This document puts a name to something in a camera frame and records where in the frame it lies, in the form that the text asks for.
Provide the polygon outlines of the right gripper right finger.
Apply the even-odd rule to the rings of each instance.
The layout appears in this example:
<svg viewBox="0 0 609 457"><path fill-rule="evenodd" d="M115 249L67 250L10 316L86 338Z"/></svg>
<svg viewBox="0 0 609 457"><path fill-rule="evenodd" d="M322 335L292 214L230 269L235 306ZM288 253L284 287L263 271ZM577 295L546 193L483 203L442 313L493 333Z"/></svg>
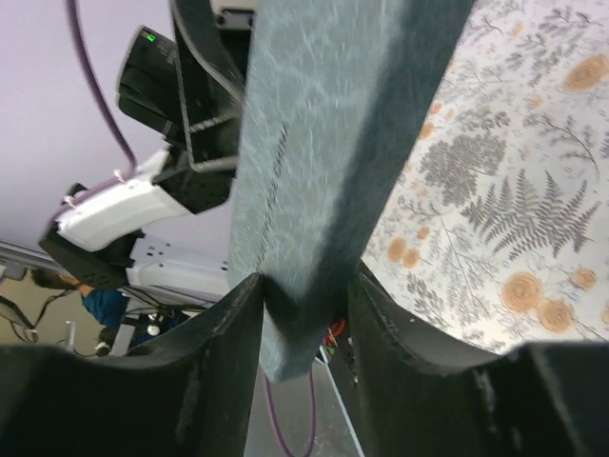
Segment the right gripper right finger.
<svg viewBox="0 0 609 457"><path fill-rule="evenodd" d="M608 347L472 347L398 307L367 275L349 286L369 456L604 456Z"/></svg>

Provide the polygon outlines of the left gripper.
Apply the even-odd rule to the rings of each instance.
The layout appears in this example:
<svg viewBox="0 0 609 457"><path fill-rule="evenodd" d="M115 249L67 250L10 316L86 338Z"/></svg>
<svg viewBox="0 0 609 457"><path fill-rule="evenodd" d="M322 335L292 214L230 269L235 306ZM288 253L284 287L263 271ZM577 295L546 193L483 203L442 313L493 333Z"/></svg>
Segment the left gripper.
<svg viewBox="0 0 609 457"><path fill-rule="evenodd" d="M208 1L169 3L177 45L178 99L185 144L156 184L192 214L229 197L239 159L245 100L244 10L215 11Z"/></svg>

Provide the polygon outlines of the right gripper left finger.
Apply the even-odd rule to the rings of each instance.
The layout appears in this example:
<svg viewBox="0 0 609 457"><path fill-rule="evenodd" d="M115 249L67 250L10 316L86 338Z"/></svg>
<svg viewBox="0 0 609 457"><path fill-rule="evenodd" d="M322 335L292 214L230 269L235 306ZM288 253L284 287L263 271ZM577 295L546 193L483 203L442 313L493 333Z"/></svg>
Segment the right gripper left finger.
<svg viewBox="0 0 609 457"><path fill-rule="evenodd" d="M1 349L5 456L241 456L256 383L264 280L128 354Z"/></svg>

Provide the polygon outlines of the grey-blue glasses case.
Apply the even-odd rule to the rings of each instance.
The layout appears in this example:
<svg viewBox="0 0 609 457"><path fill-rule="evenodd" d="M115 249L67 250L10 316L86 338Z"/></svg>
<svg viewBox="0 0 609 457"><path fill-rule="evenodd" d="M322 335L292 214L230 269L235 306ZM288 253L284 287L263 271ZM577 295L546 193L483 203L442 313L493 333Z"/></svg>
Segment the grey-blue glasses case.
<svg viewBox="0 0 609 457"><path fill-rule="evenodd" d="M306 374L420 134L469 1L264 1L228 257L265 277L260 363Z"/></svg>

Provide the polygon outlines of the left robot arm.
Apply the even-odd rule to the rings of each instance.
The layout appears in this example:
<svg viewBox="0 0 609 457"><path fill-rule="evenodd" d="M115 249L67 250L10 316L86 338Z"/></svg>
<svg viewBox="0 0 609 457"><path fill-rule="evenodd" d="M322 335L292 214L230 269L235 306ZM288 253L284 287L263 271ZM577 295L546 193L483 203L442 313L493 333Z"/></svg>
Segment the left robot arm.
<svg viewBox="0 0 609 457"><path fill-rule="evenodd" d="M229 30L207 1L174 1L170 15L172 38L137 30L117 83L119 109L161 133L166 147L92 189L71 188L40 239L96 288L226 289L220 263L145 233L223 205L239 158L245 82L224 44Z"/></svg>

